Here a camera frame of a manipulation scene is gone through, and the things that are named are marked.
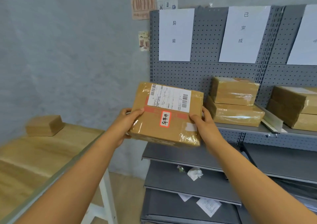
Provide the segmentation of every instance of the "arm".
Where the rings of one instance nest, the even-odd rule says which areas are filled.
[[[263,174],[221,136],[209,111],[203,107],[205,120],[190,115],[217,158],[231,185],[257,223],[317,223],[317,216],[283,188]]]
[[[80,223],[103,177],[114,150],[121,145],[125,133],[144,110],[121,110],[109,129],[91,146],[81,159],[61,176],[16,224]]]

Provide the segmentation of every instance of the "brown package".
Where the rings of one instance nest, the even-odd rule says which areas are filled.
[[[292,129],[317,131],[317,115],[298,113],[292,106],[270,99],[267,110]]]
[[[59,115],[40,116],[30,119],[25,125],[25,130],[30,137],[52,137],[64,126],[65,123]]]
[[[297,114],[317,115],[317,87],[274,86],[271,99],[290,106]]]
[[[253,105],[259,86],[247,79],[213,77],[209,95],[214,103]]]
[[[200,146],[200,135],[189,112],[201,117],[203,99],[204,93],[199,91],[141,82],[132,111],[144,108],[144,113],[128,134],[159,144]]]
[[[210,96],[205,104],[212,119],[217,123],[259,126],[265,112],[254,105],[214,103]]]

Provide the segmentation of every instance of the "wooden tabletop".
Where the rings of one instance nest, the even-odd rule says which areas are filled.
[[[24,136],[0,147],[0,223],[45,190],[103,132],[66,124],[52,137]]]

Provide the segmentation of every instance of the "shelving unit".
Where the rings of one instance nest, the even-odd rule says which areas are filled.
[[[260,84],[256,103],[264,108],[275,85],[317,86],[317,66],[286,65],[304,9],[305,5],[271,7],[255,64],[218,62],[228,7],[195,9],[190,62],[159,61],[159,11],[152,11],[151,82],[201,91],[206,97],[214,76],[248,78]],[[314,172],[317,132],[293,130],[285,125],[287,133],[273,133],[263,124],[259,127],[216,125],[229,143],[245,151],[250,161],[268,176],[317,184]],[[253,224],[247,210],[239,206],[237,195],[228,187],[220,165],[204,145],[194,149],[148,143],[143,158],[150,159],[151,165],[145,181],[147,191],[141,221],[175,223],[171,221],[175,219],[160,217],[173,216],[180,218],[178,223],[188,219],[193,224],[209,223],[211,218],[195,203],[196,197],[209,197],[234,207],[232,210],[242,224]],[[186,174],[179,173],[177,165],[198,167],[204,175],[192,181]],[[213,192],[213,187],[220,191]],[[183,202],[176,192],[194,197]],[[173,206],[178,206],[179,210],[174,210]]]

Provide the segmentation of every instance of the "barcode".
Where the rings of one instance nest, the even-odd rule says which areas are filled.
[[[188,95],[183,94],[182,107],[187,108]]]
[[[154,95],[154,93],[155,93],[155,89],[156,89],[156,85],[152,85],[150,95],[152,95],[152,96]]]

